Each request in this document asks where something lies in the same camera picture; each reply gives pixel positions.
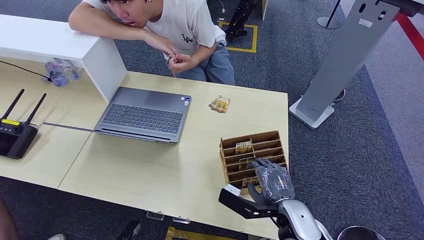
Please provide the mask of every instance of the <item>gray kiosk stand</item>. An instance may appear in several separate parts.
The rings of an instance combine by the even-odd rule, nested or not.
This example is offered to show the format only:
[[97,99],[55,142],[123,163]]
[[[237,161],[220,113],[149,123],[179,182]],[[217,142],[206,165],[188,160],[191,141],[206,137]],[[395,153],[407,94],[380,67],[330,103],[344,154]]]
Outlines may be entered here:
[[424,0],[356,0],[339,36],[303,97],[289,112],[311,129],[333,112],[330,105],[364,64],[398,13],[424,14]]

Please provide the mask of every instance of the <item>jeans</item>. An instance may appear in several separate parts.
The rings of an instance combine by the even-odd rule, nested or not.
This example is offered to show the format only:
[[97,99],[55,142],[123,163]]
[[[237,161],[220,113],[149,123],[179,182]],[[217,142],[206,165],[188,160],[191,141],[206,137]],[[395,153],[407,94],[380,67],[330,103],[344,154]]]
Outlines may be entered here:
[[234,68],[228,57],[226,47],[219,42],[210,57],[192,69],[177,73],[175,76],[181,79],[234,85]]

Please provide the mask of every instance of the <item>red stripe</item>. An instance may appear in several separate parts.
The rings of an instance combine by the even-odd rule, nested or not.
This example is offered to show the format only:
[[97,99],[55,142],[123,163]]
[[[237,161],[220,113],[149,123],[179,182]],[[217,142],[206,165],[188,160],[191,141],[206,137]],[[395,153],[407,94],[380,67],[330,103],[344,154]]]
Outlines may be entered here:
[[397,22],[402,27],[406,36],[411,41],[412,45],[415,47],[418,54],[424,60],[424,38],[421,36],[420,32],[412,24],[411,20],[403,14],[398,14],[396,17]]

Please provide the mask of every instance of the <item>white t-shirt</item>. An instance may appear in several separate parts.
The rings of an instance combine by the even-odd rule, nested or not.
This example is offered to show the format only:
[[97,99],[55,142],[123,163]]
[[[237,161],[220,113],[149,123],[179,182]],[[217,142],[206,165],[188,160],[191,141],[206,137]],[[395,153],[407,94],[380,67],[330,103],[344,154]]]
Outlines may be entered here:
[[[82,1],[119,21],[107,4]],[[157,22],[148,21],[144,29],[169,39],[179,53],[187,55],[195,53],[199,45],[212,47],[215,40],[227,44],[225,32],[212,22],[206,0],[163,0],[162,16]]]

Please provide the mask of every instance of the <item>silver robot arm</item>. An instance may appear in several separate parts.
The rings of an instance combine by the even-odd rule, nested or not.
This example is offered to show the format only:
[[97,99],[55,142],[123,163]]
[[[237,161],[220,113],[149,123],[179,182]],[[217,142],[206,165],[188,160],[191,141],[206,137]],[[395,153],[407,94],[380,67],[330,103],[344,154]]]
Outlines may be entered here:
[[333,240],[326,228],[314,219],[308,207],[294,199],[295,189],[285,167],[261,158],[252,162],[251,167],[255,169],[261,187],[262,202],[266,205],[276,204],[278,213],[289,222],[280,228],[280,239]]

